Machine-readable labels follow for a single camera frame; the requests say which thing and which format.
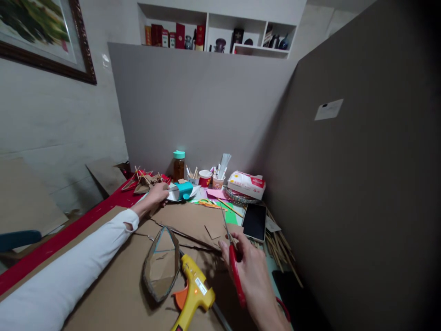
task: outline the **teal bottle cap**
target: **teal bottle cap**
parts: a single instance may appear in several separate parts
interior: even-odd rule
[[[174,156],[175,159],[184,159],[185,158],[185,152],[175,151],[175,152],[173,152],[173,156]]]

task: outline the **smartphone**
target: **smartphone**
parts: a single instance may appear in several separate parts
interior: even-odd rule
[[[265,241],[266,207],[248,204],[243,216],[243,234],[263,243]]]

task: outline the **wooden frame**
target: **wooden frame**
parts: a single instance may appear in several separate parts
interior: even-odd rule
[[[0,41],[0,57],[26,63],[39,69],[47,70],[56,74],[96,85],[96,76],[93,69],[92,56],[90,54],[89,43],[87,42],[86,30],[84,27],[83,15],[81,14],[81,8],[79,6],[79,0],[69,0],[69,5],[72,11],[73,21],[75,23],[75,32],[78,36],[86,72],[74,69],[65,64],[50,60],[46,57],[32,53],[20,47],[10,45],[3,41]]]

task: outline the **picture frame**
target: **picture frame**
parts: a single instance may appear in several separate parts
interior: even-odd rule
[[[97,84],[79,0],[0,0],[0,57]]]

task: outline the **white shelf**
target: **white shelf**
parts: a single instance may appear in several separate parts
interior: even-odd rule
[[[176,31],[176,23],[185,25],[185,35],[193,37],[193,32],[198,25],[205,26],[204,51],[209,51],[210,46],[216,45],[216,40],[222,38],[226,41],[224,53],[230,53],[232,35],[234,29],[243,29],[242,44],[233,45],[232,54],[268,57],[268,58],[289,58],[290,48],[294,40],[296,26],[259,19],[234,17],[217,13],[191,11],[173,7],[157,6],[138,3],[138,17],[141,44],[145,45],[144,26],[152,24],[162,25],[169,32]],[[288,35],[288,49],[279,50],[263,47],[263,39],[266,28],[273,27],[272,35],[279,35],[281,41]],[[245,45],[245,41],[251,39],[253,45]]]
[[[259,57],[272,57],[279,59],[288,58],[289,51],[267,48],[267,47],[259,47],[259,46],[250,46],[250,45],[241,45],[234,44],[233,53],[236,51],[236,54],[239,55],[251,55],[251,56],[259,56]]]

